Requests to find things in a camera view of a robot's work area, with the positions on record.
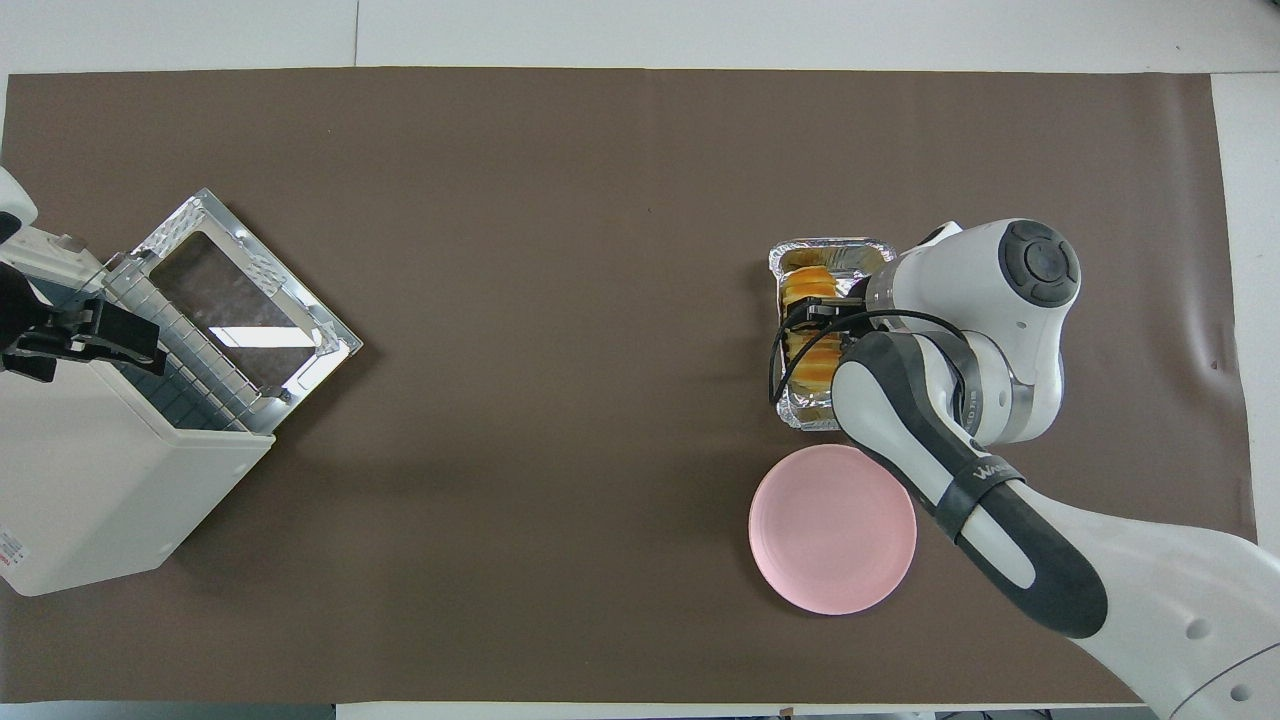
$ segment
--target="foil container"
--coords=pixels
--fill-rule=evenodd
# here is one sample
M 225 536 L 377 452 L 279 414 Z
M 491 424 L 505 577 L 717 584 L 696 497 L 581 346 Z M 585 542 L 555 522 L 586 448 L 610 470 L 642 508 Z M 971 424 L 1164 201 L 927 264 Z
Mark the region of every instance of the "foil container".
M 858 283 L 897 258 L 888 245 L 869 237 L 804 237 L 780 242 L 769 250 L 769 270 L 776 284 L 778 323 L 786 307 L 782 306 L 782 281 L 792 270 L 822 265 L 836 278 L 836 290 L 847 295 Z M 786 343 L 778 348 L 778 377 L 786 366 Z M 788 383 L 778 401 L 778 416 L 801 430 L 838 430 L 831 407 L 831 392 L 803 392 Z

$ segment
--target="round plate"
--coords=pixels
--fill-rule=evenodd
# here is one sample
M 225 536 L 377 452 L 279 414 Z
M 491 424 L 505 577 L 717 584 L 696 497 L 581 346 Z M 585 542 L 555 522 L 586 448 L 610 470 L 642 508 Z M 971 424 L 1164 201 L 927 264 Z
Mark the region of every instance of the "round plate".
M 783 457 L 755 491 L 748 525 L 764 579 L 788 602 L 823 615 L 884 600 L 915 555 L 906 489 L 845 445 Z

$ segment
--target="orange food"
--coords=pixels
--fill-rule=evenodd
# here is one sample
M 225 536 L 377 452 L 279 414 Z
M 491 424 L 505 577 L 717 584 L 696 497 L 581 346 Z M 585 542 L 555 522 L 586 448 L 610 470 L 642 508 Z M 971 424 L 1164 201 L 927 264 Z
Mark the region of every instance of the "orange food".
M 836 290 L 836 278 L 822 265 L 800 268 L 791 272 L 782 279 L 782 306 L 786 307 L 796 300 L 804 297 L 840 297 Z M 795 357 L 796 352 L 810 338 L 813 332 L 787 333 L 787 357 Z M 818 341 L 809 352 L 800 359 L 791 373 L 791 384 L 800 392 L 818 393 L 831 391 L 831 378 L 840 365 L 840 338 L 827 336 Z

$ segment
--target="brown table cover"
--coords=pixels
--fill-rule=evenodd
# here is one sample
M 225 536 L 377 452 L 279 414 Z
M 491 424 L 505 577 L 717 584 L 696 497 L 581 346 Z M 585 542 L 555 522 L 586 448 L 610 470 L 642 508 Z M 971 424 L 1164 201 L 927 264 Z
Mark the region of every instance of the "brown table cover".
M 3 161 L 104 259 L 207 186 L 367 342 L 159 570 L 0 585 L 5 701 L 1132 701 L 927 519 L 867 612 L 760 578 L 756 483 L 838 441 L 764 400 L 791 237 L 1056 227 L 1066 401 L 1004 455 L 1254 534 L 1204 76 L 18 76 Z

